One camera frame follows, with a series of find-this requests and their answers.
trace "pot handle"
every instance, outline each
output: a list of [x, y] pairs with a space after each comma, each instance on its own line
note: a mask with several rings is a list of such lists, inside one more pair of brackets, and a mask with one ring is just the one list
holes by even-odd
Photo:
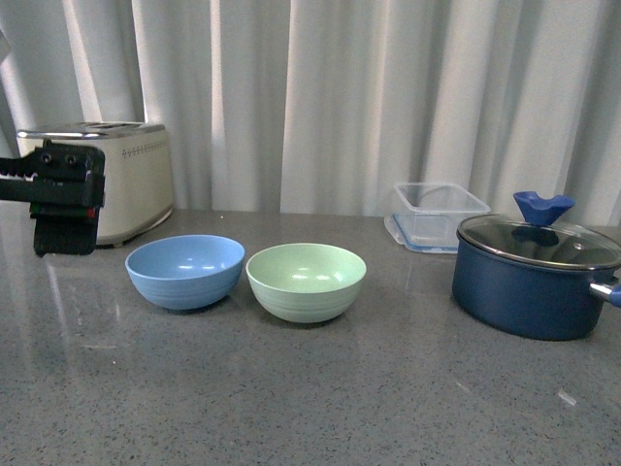
[[621, 284], [618, 283], [591, 283], [589, 292], [600, 299], [604, 299], [612, 306], [621, 308]]

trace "lid handle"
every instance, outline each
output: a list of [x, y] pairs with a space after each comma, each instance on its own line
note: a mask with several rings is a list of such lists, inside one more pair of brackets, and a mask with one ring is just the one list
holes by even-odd
[[568, 196], [558, 195], [551, 199], [543, 199], [534, 191], [516, 192], [513, 199], [517, 202], [524, 219], [534, 226], [551, 225], [575, 204], [575, 201]]

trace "cream toaster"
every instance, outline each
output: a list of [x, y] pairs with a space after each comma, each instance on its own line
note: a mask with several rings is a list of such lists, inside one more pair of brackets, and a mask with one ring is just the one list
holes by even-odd
[[97, 245], [123, 242], [164, 221], [173, 210], [168, 135], [162, 124], [82, 122], [17, 131], [25, 156], [43, 140], [94, 146], [106, 155], [104, 207]]

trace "bowl rim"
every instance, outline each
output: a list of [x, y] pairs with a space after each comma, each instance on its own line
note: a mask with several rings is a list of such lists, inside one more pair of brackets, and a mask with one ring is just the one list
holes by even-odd
[[[278, 286], [272, 286], [270, 284], [266, 284], [266, 283], [258, 280], [256, 277], [254, 277], [250, 273], [249, 265], [255, 259], [255, 257], [257, 257], [258, 255], [263, 254], [264, 252], [268, 252], [270, 250], [276, 250], [276, 249], [281, 249], [281, 248], [297, 247], [297, 246], [319, 246], [319, 247], [326, 248], [326, 249], [344, 251], [344, 252], [350, 254], [356, 260], [360, 261], [360, 263], [363, 266], [362, 273], [360, 274], [360, 277], [357, 280], [353, 281], [352, 283], [348, 284], [347, 286], [343, 286], [343, 287], [336, 288], [336, 289], [320, 290], [320, 291], [294, 291], [294, 290], [291, 290], [291, 289], [281, 288], [281, 287], [278, 287]], [[263, 286], [263, 287], [265, 287], [267, 289], [271, 289], [271, 290], [274, 290], [274, 291], [279, 291], [279, 292], [282, 292], [282, 293], [290, 293], [290, 294], [321, 294], [321, 293], [332, 293], [332, 292], [335, 292], [335, 291], [343, 291], [344, 289], [348, 289], [348, 288], [350, 288], [352, 286], [356, 286], [357, 284], [359, 284], [366, 277], [367, 271], [368, 271], [367, 263], [365, 262], [365, 260], [362, 257], [360, 257], [355, 252], [353, 252], [351, 250], [347, 250], [345, 248], [341, 248], [339, 246], [327, 245], [327, 244], [324, 244], [324, 243], [283, 243], [283, 244], [280, 244], [280, 245], [271, 246], [269, 248], [265, 248], [263, 250], [260, 250], [260, 251], [256, 252], [245, 263], [245, 273], [247, 274], [248, 279], [250, 280], [250, 284], [257, 283], [257, 284], [260, 284], [261, 286]]]
[[[137, 272], [134, 268], [130, 267], [129, 260], [139, 250], [146, 249], [147, 247], [150, 247], [150, 246], [155, 245], [157, 243], [165, 243], [165, 242], [169, 242], [169, 241], [179, 240], [179, 239], [182, 239], [182, 238], [210, 238], [210, 239], [217, 239], [217, 240], [226, 240], [227, 243], [232, 243], [232, 244], [234, 244], [234, 245], [236, 245], [236, 246], [238, 246], [240, 248], [241, 257], [240, 257], [239, 260], [236, 260], [230, 266], [228, 266], [228, 267], [226, 267], [226, 268], [224, 268], [222, 270], [219, 270], [218, 272], [216, 272], [214, 274], [199, 275], [197, 277], [191, 277], [191, 278], [186, 278], [186, 277], [175, 277], [175, 278], [171, 278], [171, 277], [155, 277], [153, 275], [142, 274], [140, 272]], [[189, 281], [192, 281], [192, 280], [200, 280], [200, 279], [203, 279], [205, 277], [214, 277], [214, 276], [216, 276], [218, 274], [221, 274], [221, 273], [226, 272], [228, 270], [234, 269], [235, 267], [238, 267], [240, 265], [240, 263], [244, 262], [244, 258], [245, 258], [245, 248], [244, 248], [244, 245], [242, 245], [239, 241], [236, 241], [236, 240], [234, 240], [232, 238], [228, 238], [226, 236], [208, 235], [208, 234], [175, 235], [175, 236], [168, 236], [166, 238], [160, 238], [158, 240], [149, 241], [148, 243], [145, 243], [145, 244], [143, 244], [141, 246], [138, 246], [137, 248], [132, 250], [129, 254], [127, 254], [127, 257], [125, 257], [125, 269], [127, 270], [128, 273], [134, 274], [135, 276], [141, 277], [143, 279], [149, 279], [149, 280], [159, 281], [159, 282], [189, 282]]]

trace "curtain fold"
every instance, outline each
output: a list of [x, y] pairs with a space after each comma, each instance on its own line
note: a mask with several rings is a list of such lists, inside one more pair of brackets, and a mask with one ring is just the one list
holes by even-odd
[[180, 208], [381, 216], [394, 183], [451, 182], [621, 221], [618, 2], [21, 0], [0, 29], [3, 153], [163, 123]]

